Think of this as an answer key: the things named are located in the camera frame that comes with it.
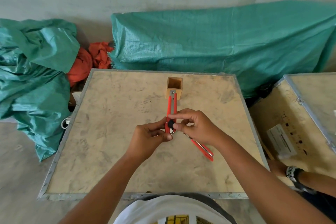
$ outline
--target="person's arm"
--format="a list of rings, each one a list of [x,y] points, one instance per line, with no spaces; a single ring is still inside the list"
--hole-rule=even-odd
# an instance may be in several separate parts
[[[251,202],[268,224],[332,223],[263,167],[232,137],[216,127],[201,111],[184,109],[169,117],[184,119],[181,123],[174,123],[174,129],[199,143],[214,146],[223,155]]]
[[[161,121],[138,125],[126,153],[59,224],[106,224],[136,169],[162,143],[172,140]]]
[[[267,160],[267,162],[270,171],[276,176],[286,176],[287,166],[285,164],[271,159]],[[332,177],[304,171],[299,173],[298,181],[313,190],[336,197],[336,179]]]

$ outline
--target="t-shirt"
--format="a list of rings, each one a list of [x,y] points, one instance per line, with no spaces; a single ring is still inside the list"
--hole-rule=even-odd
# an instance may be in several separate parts
[[[114,224],[231,224],[210,206],[178,195],[135,201],[115,219]]]

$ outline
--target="black watch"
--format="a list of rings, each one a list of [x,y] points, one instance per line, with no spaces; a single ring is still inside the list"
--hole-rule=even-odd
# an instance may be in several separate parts
[[[303,190],[305,192],[308,192],[310,194],[316,194],[316,191],[301,184],[299,182],[299,174],[301,172],[304,172],[303,169],[301,168],[298,168],[296,166],[289,166],[287,167],[287,170],[286,170],[286,176],[293,182],[294,186],[297,188],[297,189],[300,189],[300,190]]]

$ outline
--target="teal tarpaulin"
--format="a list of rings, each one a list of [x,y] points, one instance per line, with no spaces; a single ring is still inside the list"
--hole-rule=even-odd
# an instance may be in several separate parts
[[[117,69],[236,74],[245,98],[284,74],[319,72],[336,41],[336,4],[112,14]]]
[[[70,114],[65,72],[78,50],[73,23],[0,19],[0,119],[18,121],[40,161],[57,150],[61,121]]]

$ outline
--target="label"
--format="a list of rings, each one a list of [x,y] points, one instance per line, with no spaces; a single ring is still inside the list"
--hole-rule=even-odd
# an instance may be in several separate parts
[[[274,149],[279,154],[279,158],[289,158],[290,156],[297,154],[281,124],[267,130],[267,135],[271,140]]]

